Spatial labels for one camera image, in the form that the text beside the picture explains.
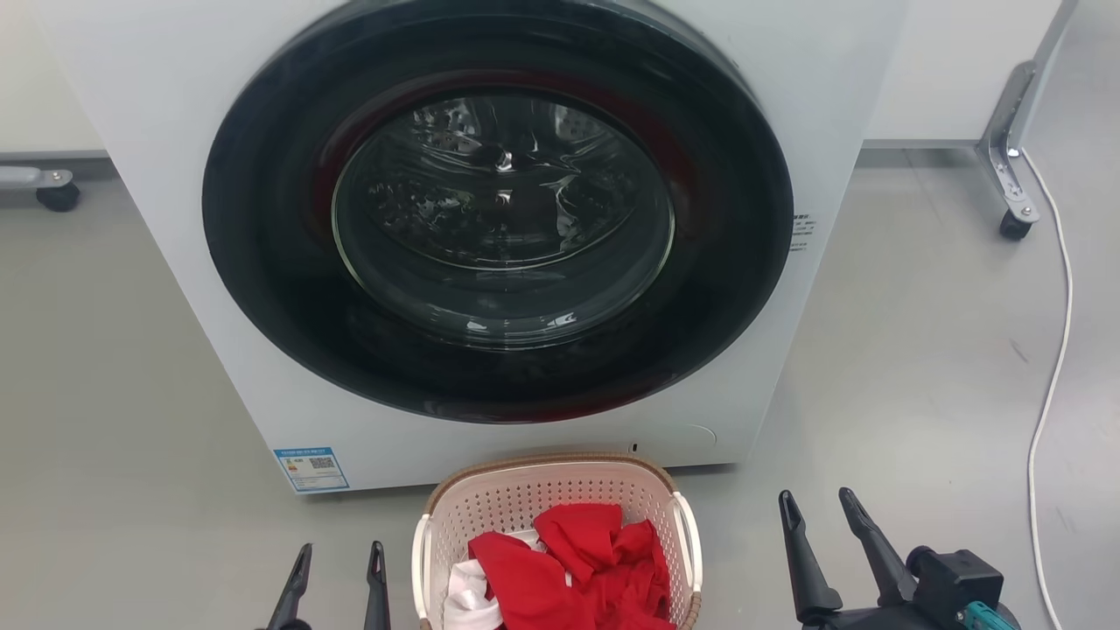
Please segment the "plastic laundry basket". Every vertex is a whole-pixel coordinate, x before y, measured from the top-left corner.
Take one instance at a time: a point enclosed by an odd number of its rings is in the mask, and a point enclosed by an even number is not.
[[[617,503],[624,524],[650,519],[670,573],[669,620],[691,630],[700,614],[703,563],[689,502],[661,467],[617,453],[506,460],[452,475],[432,492],[412,539],[412,597],[421,630],[442,630],[451,565],[485,531],[517,534],[553,506]]]

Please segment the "white wall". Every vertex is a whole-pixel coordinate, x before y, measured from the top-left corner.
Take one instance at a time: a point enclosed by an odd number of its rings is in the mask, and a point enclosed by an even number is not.
[[[0,158],[103,150],[32,16],[0,0]]]
[[[869,140],[979,140],[1062,0],[914,0]]]

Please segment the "basket handle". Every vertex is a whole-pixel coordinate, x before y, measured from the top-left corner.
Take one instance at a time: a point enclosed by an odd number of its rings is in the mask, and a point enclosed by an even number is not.
[[[416,534],[412,535],[412,603],[421,621],[428,619],[428,584],[424,581],[424,558],[431,543],[431,515],[420,517]]]
[[[689,575],[692,577],[692,592],[699,593],[700,586],[703,584],[703,554],[700,550],[700,530],[697,528],[697,519],[692,516],[689,500],[680,492],[673,492],[673,499],[670,503],[673,507],[673,516],[681,538],[684,539],[684,553],[688,555],[685,562],[690,569]]]

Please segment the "front-load washing machine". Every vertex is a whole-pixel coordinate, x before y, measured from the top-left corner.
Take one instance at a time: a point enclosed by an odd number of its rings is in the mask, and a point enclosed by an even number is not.
[[[37,0],[295,490],[743,460],[898,0]]]

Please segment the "white cable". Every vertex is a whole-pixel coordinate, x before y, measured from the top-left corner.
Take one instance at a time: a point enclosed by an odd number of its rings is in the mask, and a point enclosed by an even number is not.
[[[1054,612],[1054,603],[1051,602],[1049,591],[1046,589],[1046,574],[1043,572],[1043,553],[1038,546],[1038,506],[1035,499],[1035,452],[1038,451],[1038,439],[1046,428],[1046,416],[1049,414],[1051,401],[1054,399],[1054,390],[1057,388],[1057,378],[1062,373],[1062,363],[1065,362],[1065,349],[1070,344],[1070,319],[1073,315],[1073,268],[1070,266],[1070,253],[1065,248],[1065,233],[1062,231],[1062,215],[1057,211],[1057,203],[1051,195],[1046,182],[1038,175],[1034,160],[1026,149],[1023,149],[1023,157],[1030,167],[1030,173],[1035,176],[1038,185],[1042,186],[1043,194],[1046,195],[1046,203],[1054,211],[1054,225],[1057,226],[1057,244],[1062,249],[1062,262],[1065,265],[1065,325],[1062,328],[1062,346],[1057,351],[1057,362],[1054,364],[1054,376],[1051,377],[1049,389],[1046,390],[1046,401],[1043,402],[1042,414],[1038,416],[1038,425],[1035,427],[1035,435],[1030,438],[1030,453],[1027,455],[1027,498],[1030,506],[1030,545],[1035,553],[1035,573],[1038,576],[1038,590],[1043,593],[1043,603],[1046,604],[1046,612],[1049,614],[1054,630],[1062,630],[1062,622],[1057,620]]]

